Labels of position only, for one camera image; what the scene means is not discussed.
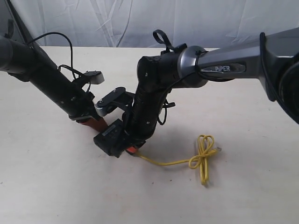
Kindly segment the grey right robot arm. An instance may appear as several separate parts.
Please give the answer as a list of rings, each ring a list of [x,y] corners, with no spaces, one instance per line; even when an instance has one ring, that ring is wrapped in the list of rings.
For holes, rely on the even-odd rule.
[[[256,78],[271,101],[299,120],[299,31],[261,33],[257,39],[205,51],[199,46],[180,52],[143,56],[137,64],[138,86],[125,126],[124,151],[143,145],[156,128],[167,94],[174,88],[199,88],[208,81]]]

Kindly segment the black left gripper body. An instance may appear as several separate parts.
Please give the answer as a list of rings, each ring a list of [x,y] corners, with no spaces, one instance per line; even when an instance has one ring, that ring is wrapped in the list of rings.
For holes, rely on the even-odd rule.
[[[72,97],[70,100],[60,101],[59,107],[65,111],[71,120],[85,121],[87,119],[99,120],[93,99],[95,96],[90,92],[85,92],[81,97]]]

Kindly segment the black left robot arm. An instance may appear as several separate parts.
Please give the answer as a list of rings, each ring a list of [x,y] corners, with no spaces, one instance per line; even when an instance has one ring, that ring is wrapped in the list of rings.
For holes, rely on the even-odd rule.
[[[98,132],[107,128],[106,121],[96,112],[94,95],[83,90],[85,84],[104,82],[101,71],[81,73],[67,66],[78,75],[73,81],[64,76],[57,65],[38,45],[27,45],[6,37],[0,38],[0,70],[22,82],[30,82],[71,120],[89,126]]]

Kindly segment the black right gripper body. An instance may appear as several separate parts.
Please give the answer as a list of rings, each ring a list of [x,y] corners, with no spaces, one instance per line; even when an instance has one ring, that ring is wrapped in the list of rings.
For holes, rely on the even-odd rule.
[[[130,113],[124,120],[122,149],[142,144],[153,135],[168,92],[167,89],[153,92],[147,92],[143,88],[136,89]]]

